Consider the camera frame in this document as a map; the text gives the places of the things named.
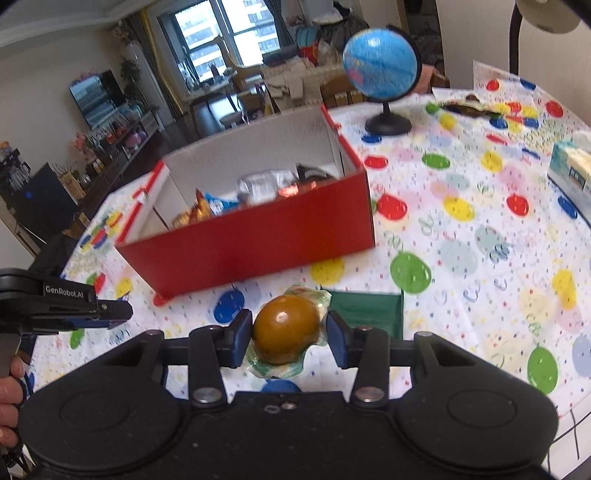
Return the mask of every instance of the screw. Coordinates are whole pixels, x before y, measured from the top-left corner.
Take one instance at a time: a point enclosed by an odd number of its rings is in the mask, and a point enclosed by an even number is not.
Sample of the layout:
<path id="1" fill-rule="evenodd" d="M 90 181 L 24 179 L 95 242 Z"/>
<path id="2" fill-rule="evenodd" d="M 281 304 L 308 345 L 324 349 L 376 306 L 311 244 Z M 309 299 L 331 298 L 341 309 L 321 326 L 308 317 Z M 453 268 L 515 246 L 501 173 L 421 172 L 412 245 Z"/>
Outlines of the screw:
<path id="1" fill-rule="evenodd" d="M 277 405 L 265 405 L 263 410 L 270 414 L 279 413 L 281 411 L 281 409 Z"/>
<path id="2" fill-rule="evenodd" d="M 283 408 L 283 410 L 295 410 L 297 405 L 292 401 L 286 401 L 285 403 L 281 404 L 281 408 Z"/>
<path id="3" fill-rule="evenodd" d="M 222 392 L 215 387 L 201 387 L 193 392 L 193 400 L 199 403 L 214 403 L 221 398 Z"/>
<path id="4" fill-rule="evenodd" d="M 355 397 L 365 403 L 373 403 L 384 398 L 384 391 L 377 387 L 362 387 L 355 390 Z"/>

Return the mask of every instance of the polka dot tablecloth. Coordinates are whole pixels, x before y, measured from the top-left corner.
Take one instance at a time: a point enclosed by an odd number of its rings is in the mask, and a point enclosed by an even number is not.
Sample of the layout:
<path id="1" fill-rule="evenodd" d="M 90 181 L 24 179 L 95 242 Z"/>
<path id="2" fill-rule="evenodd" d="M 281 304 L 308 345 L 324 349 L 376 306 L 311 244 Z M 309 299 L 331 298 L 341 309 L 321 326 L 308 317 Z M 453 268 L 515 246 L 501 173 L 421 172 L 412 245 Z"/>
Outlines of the polka dot tablecloth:
<path id="1" fill-rule="evenodd" d="M 406 339 L 431 330 L 536 386 L 559 415 L 568 414 L 591 389 L 591 233 L 581 218 L 565 212 L 546 172 L 553 143 L 586 126 L 536 85 L 504 72 L 477 64 L 475 86 L 476 96 L 503 113 L 501 119 L 456 115 L 440 109 L 432 96 L 413 95 L 392 104 L 413 130 L 380 138 L 363 127 L 378 105 L 330 111 L 368 171 L 376 235 L 371 251 L 162 299 L 112 240 L 147 179 L 111 195 L 64 276 L 93 283 L 101 298 L 128 299 L 134 316 L 110 331 L 39 338 L 32 368 L 37 385 L 144 330 L 186 336 L 241 307 L 256 314 L 293 284 L 322 285 L 404 290 Z M 439 99 L 464 95 L 436 93 Z M 246 364 L 222 374 L 230 398 L 265 382 Z M 342 390 L 348 396 L 353 377 L 337 368 L 328 347 L 313 346 L 293 381 L 302 390 Z M 391 397 L 410 388 L 408 369 L 391 369 L 390 380 Z M 171 369 L 167 388 L 187 395 L 186 368 Z"/>

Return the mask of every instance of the window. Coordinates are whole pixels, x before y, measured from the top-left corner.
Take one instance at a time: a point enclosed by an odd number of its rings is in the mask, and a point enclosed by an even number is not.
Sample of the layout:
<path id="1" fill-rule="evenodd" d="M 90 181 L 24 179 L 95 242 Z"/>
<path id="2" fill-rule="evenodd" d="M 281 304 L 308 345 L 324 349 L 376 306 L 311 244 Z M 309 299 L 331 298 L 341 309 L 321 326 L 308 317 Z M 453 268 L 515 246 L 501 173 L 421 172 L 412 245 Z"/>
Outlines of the window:
<path id="1" fill-rule="evenodd" d="M 184 52 L 178 53 L 177 46 L 177 55 L 190 60 L 187 63 L 201 82 L 213 77 L 211 64 L 220 72 L 226 69 L 222 52 L 212 43 L 218 36 L 244 66 L 262 63 L 264 53 L 280 47 L 273 16 L 263 0 L 202 0 L 167 18 L 175 31 L 169 36 L 178 37 Z"/>

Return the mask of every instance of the ceiling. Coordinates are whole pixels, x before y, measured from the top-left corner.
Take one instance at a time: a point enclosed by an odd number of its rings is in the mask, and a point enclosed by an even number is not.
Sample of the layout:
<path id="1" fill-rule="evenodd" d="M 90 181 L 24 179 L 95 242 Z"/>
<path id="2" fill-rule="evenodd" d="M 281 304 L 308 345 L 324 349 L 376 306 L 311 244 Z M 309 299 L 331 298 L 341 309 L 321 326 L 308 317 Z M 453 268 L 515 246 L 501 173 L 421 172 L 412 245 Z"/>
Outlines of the ceiling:
<path id="1" fill-rule="evenodd" d="M 17 0 L 0 16 L 0 47 L 55 31 L 112 24 L 153 2 Z"/>

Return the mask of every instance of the curtain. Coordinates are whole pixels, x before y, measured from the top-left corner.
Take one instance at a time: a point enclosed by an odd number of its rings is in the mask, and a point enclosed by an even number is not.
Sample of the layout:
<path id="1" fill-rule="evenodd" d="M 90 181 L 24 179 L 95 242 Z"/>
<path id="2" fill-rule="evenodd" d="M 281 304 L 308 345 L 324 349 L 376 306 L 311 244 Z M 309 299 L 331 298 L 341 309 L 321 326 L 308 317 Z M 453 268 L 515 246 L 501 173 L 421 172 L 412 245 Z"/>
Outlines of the curtain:
<path id="1" fill-rule="evenodd" d="M 128 30 L 130 30 L 130 32 L 134 35 L 134 37 L 141 45 L 146 60 L 148 60 L 150 68 L 152 68 L 152 72 L 154 73 L 154 77 L 158 81 L 160 90 L 162 90 L 164 100 L 166 101 L 168 108 L 170 108 L 170 112 L 173 114 L 173 118 L 180 118 L 181 116 L 183 116 L 183 111 L 180 106 L 180 102 L 177 100 L 174 91 L 171 87 L 169 87 L 168 82 L 162 76 L 160 69 L 158 68 L 158 61 L 156 59 L 156 53 L 153 48 L 154 37 L 147 15 L 145 15 L 144 12 L 136 12 L 124 18 L 122 22 L 123 25 Z"/>
<path id="2" fill-rule="evenodd" d="M 279 46 L 283 48 L 293 45 L 294 39 L 291 38 L 290 31 L 287 30 L 285 20 L 283 20 L 283 16 L 281 15 L 281 0 L 264 0 L 264 2 L 275 20 L 275 29 L 277 30 Z"/>

